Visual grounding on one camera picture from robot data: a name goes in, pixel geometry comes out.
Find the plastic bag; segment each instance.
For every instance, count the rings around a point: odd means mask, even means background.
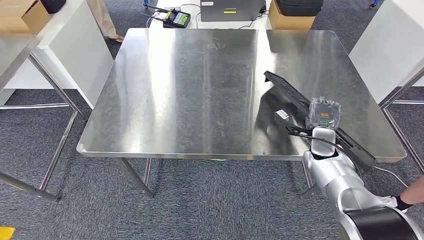
[[[336,130],[340,122],[340,104],[324,96],[314,97],[309,105],[309,117],[305,119],[306,128],[318,126]]]

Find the table top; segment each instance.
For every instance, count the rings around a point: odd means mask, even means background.
[[[379,162],[406,152],[332,31],[128,30],[77,150],[90,157],[302,160],[305,120],[264,72],[341,105],[340,127]]]
[[[32,34],[0,34],[0,90],[11,80],[38,43]]]
[[[188,29],[238,29],[242,26],[242,29],[272,29],[271,23],[268,19],[268,15],[264,14],[258,17],[254,22],[251,21],[202,21],[202,14],[200,13],[200,0],[158,0],[158,8],[179,8],[185,13],[191,14],[191,20],[188,24]],[[271,0],[266,0],[266,9],[270,9]],[[150,28],[163,28],[163,23],[159,20],[152,19]]]

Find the green screen device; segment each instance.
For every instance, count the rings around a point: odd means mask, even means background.
[[[190,14],[172,9],[163,21],[164,28],[185,29],[190,22]]]
[[[153,14],[150,16],[150,15],[141,13],[141,15],[144,15],[146,17],[162,21],[164,28],[185,29],[190,23],[191,15],[189,13],[182,12],[175,8],[172,8],[171,10],[166,10],[166,9],[151,6],[151,5],[146,5],[146,8],[156,9],[155,13],[166,14],[164,17],[158,17],[158,14]]]

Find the person's leg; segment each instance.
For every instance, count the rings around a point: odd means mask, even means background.
[[[87,3],[101,33],[105,37],[122,42],[124,38],[117,34],[114,23],[112,22],[111,16],[103,0],[87,0]]]
[[[414,181],[399,196],[385,196],[380,198],[385,204],[406,212],[414,204],[424,203],[424,176]]]
[[[418,178],[403,191],[400,199],[409,205],[424,203],[424,176]]]

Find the beige pants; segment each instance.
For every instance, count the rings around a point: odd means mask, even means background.
[[[116,39],[117,31],[103,0],[87,0],[87,3],[101,33],[105,37]]]

